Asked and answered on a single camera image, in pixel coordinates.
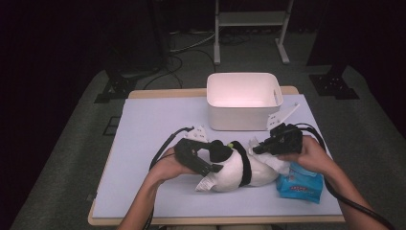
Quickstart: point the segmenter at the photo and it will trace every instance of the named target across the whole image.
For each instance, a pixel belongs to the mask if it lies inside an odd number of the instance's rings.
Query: wire
[[[211,61],[212,65],[213,65],[214,72],[215,73],[217,72],[216,69],[215,69],[214,60],[207,52],[204,52],[204,51],[201,51],[201,50],[185,50],[185,51],[177,53],[177,55],[183,54],[183,53],[186,53],[186,52],[199,52],[199,53],[202,53],[202,54],[206,55],[209,58],[209,60]]]
[[[179,132],[182,132],[182,131],[191,131],[191,130],[193,130],[193,129],[194,129],[193,126],[192,126],[192,127],[182,127],[182,128],[180,128],[180,129],[178,129],[177,131],[173,132],[173,133],[170,135],[170,137],[167,139],[167,141],[162,145],[162,147],[158,149],[158,151],[156,152],[155,156],[152,158],[151,163],[150,163],[150,165],[149,165],[149,170],[151,170],[151,169],[156,165],[156,163],[157,163],[158,161],[160,161],[160,160],[162,160],[162,159],[164,159],[165,157],[168,157],[168,156],[170,156],[170,155],[174,155],[174,153],[168,154],[168,155],[166,155],[166,156],[164,156],[164,157],[161,157],[161,158],[159,159],[159,157],[162,155],[162,152],[164,152],[164,150],[168,147],[168,145],[170,144],[170,142],[173,141],[173,139],[176,137],[176,135],[179,134]],[[154,212],[154,208],[152,208],[152,211],[151,211],[151,213],[149,214],[149,217],[148,217],[147,222],[146,222],[146,224],[144,225],[144,228],[143,228],[143,229],[147,230],[147,229],[149,228],[149,226],[151,225],[152,218],[153,218],[153,212]]]
[[[181,48],[181,49],[177,49],[177,50],[170,50],[170,52],[171,52],[171,53],[178,53],[178,52],[182,52],[182,51],[188,50],[188,49],[190,49],[190,48],[193,48],[193,47],[199,46],[199,45],[201,45],[201,44],[204,44],[205,42],[211,40],[214,36],[215,36],[215,34],[212,33],[212,35],[210,35],[209,37],[206,37],[206,38],[204,38],[203,40],[200,40],[200,41],[194,43],[193,45],[190,45],[190,46],[187,46],[187,47],[184,47],[184,48]]]
[[[176,67],[176,69],[174,69],[174,70],[169,70],[168,67],[167,67],[167,70],[168,70],[167,73],[162,74],[162,75],[159,75],[159,76],[153,78],[152,80],[150,80],[150,81],[144,86],[143,90],[147,89],[147,87],[148,87],[150,84],[152,84],[154,81],[156,81],[156,80],[158,80],[158,79],[160,79],[160,78],[162,78],[162,77],[164,77],[164,76],[171,75],[171,74],[173,74],[174,72],[178,71],[180,68],[182,68],[183,61],[182,61],[181,58],[175,57],[175,56],[171,56],[170,58],[176,58],[176,59],[178,59],[179,62],[180,62],[179,66]]]
[[[308,132],[314,134],[314,136],[316,137],[317,141],[319,142],[319,144],[320,144],[320,146],[323,148],[323,150],[327,150],[327,149],[326,149],[326,144],[325,144],[325,142],[324,142],[322,136],[317,132],[317,130],[316,130],[313,126],[308,125],[308,124],[303,124],[303,123],[296,124],[296,126],[297,126],[297,125],[305,125],[305,126],[307,126],[307,127],[302,127],[302,128],[299,128],[299,129],[300,129],[300,130],[305,130],[305,131],[308,131]],[[378,214],[377,214],[376,212],[374,212],[373,210],[368,209],[368,208],[366,208],[366,207],[364,207],[364,206],[362,206],[362,205],[360,205],[360,204],[358,204],[358,203],[356,203],[356,202],[354,202],[354,201],[352,201],[352,200],[346,198],[345,196],[340,195],[339,193],[337,193],[337,191],[335,191],[334,188],[332,188],[331,184],[326,180],[326,178],[325,178],[325,183],[326,183],[326,188],[327,188],[327,190],[328,190],[335,198],[337,198],[338,200],[340,200],[340,201],[346,203],[346,204],[349,205],[350,207],[352,207],[352,208],[354,208],[354,209],[356,209],[356,210],[358,210],[358,211],[360,211],[360,212],[362,212],[362,213],[364,213],[364,214],[370,216],[371,218],[377,220],[378,222],[380,222],[381,224],[383,224],[383,225],[384,225],[385,227],[387,227],[388,229],[390,229],[390,230],[395,229],[395,227],[394,227],[389,221],[387,221],[387,220],[386,220],[385,218],[383,218],[382,216],[378,215]]]

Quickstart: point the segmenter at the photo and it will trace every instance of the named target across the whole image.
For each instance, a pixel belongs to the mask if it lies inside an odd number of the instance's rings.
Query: metal shelf
[[[221,12],[219,26],[281,26],[285,11]]]

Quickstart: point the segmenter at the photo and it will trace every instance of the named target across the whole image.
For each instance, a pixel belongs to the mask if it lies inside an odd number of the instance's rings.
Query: handheld controller
[[[270,137],[254,147],[256,154],[269,152],[272,155],[279,155],[289,152],[300,153],[302,151],[303,134],[301,130],[294,125],[285,123],[271,129]]]

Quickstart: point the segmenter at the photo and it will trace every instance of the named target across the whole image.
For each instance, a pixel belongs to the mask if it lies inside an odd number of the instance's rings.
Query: hand
[[[304,136],[302,152],[300,154],[282,154],[278,156],[278,159],[297,162],[303,168],[321,174],[327,173],[333,166],[336,166],[334,161],[311,136]]]
[[[155,180],[159,180],[163,183],[180,174],[196,174],[193,170],[179,163],[174,154],[174,148],[167,149],[155,166],[149,171],[148,176],[152,176]]]

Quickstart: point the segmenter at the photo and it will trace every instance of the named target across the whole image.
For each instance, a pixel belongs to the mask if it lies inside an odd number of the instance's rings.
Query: black strap
[[[241,155],[242,179],[241,179],[241,183],[239,183],[239,187],[242,187],[244,185],[251,183],[252,171],[251,171],[250,160],[248,159],[247,151],[238,141],[234,141],[231,144],[233,144],[233,148],[235,150],[237,150],[238,153]]]

